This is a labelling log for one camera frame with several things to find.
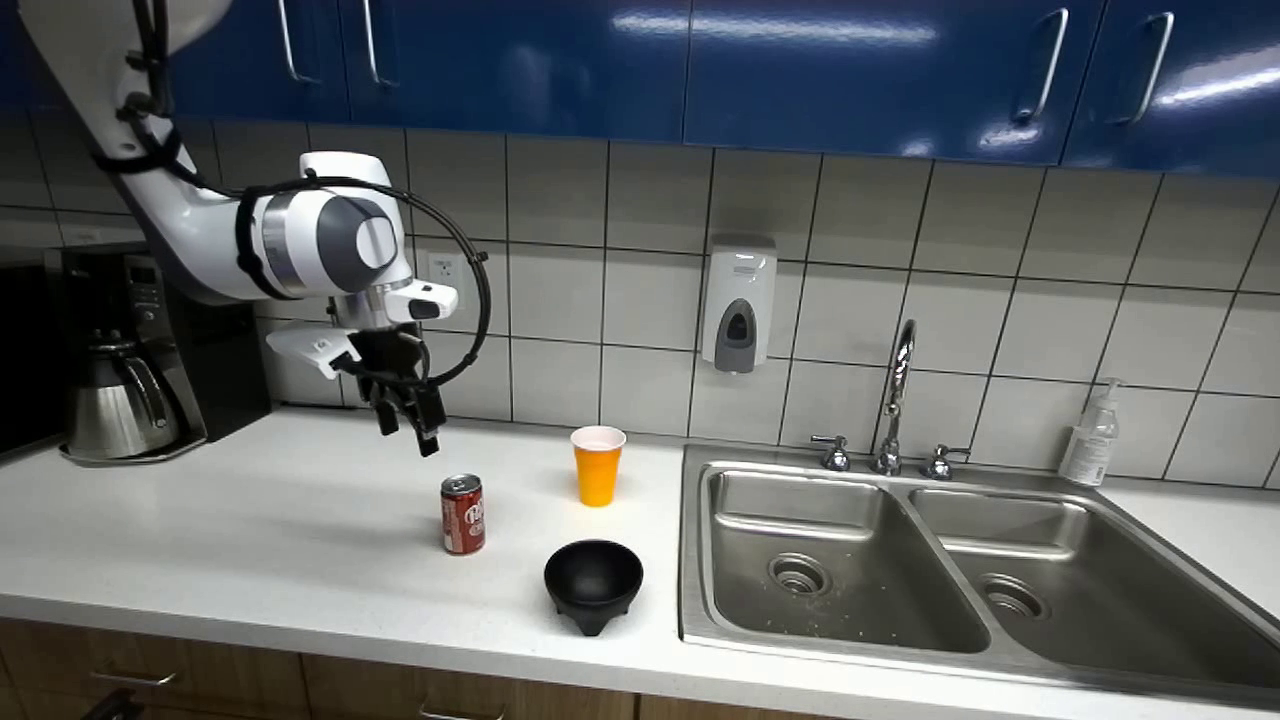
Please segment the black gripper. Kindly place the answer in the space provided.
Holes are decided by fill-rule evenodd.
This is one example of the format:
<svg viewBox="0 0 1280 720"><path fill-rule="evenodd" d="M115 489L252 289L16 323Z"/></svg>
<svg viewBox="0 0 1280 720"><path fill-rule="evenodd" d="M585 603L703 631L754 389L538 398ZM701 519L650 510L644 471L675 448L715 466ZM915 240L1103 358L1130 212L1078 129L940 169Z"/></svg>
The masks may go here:
<svg viewBox="0 0 1280 720"><path fill-rule="evenodd" d="M423 379L423 342L413 327L371 327L351 333L349 347L334 358L338 371L349 371L376 410L379 436L401 427L394 395L417 431L423 456L442 452L444 398L442 389Z"/></svg>

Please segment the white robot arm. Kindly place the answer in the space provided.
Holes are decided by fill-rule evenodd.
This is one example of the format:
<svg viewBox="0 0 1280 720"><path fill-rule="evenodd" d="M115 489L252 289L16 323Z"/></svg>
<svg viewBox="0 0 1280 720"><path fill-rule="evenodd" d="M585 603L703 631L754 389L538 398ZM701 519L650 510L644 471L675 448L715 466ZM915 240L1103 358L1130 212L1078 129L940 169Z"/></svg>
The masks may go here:
<svg viewBox="0 0 1280 720"><path fill-rule="evenodd" d="M306 150L292 181L212 186L162 100L170 59L228 14L231 0L16 0L16 20L94 134L97 165L139 214L170 281L204 302L338 302L338 327L268 342L320 377L349 371L379 431L442 448L444 377L419 327L457 311L447 282L417 281L406 192L367 150Z"/></svg>

